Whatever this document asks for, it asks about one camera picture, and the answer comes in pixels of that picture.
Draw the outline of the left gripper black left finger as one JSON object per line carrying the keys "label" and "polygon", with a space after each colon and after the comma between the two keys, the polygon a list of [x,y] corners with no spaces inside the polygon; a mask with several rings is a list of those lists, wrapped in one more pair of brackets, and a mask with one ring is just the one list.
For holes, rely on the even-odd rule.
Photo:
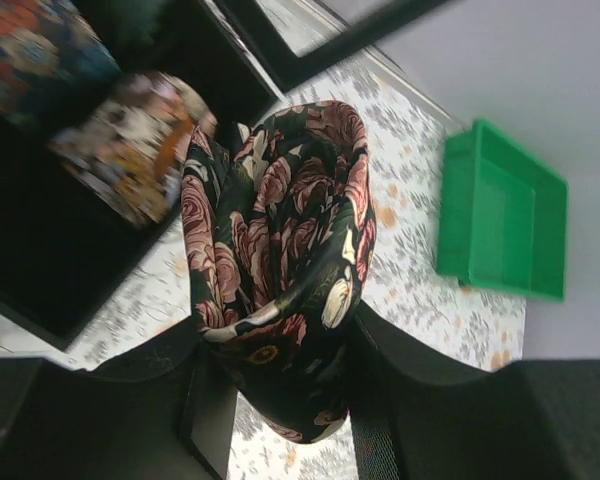
{"label": "left gripper black left finger", "polygon": [[0,479],[223,479],[235,400],[191,319],[91,372],[0,359]]}

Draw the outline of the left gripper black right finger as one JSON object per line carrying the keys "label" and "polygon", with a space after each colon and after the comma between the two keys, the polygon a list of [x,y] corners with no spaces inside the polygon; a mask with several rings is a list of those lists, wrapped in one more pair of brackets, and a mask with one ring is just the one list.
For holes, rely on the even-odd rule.
{"label": "left gripper black right finger", "polygon": [[487,372],[361,304],[347,395],[363,479],[600,479],[600,360]]}

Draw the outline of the black floral necktie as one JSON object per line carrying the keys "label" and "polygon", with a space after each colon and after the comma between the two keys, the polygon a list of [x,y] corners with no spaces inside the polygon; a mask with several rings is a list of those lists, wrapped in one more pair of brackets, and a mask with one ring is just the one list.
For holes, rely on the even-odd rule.
{"label": "black floral necktie", "polygon": [[367,132],[349,104],[271,114],[235,153],[192,133],[181,182],[191,317],[269,427],[310,444],[348,414],[346,331],[377,238]]}

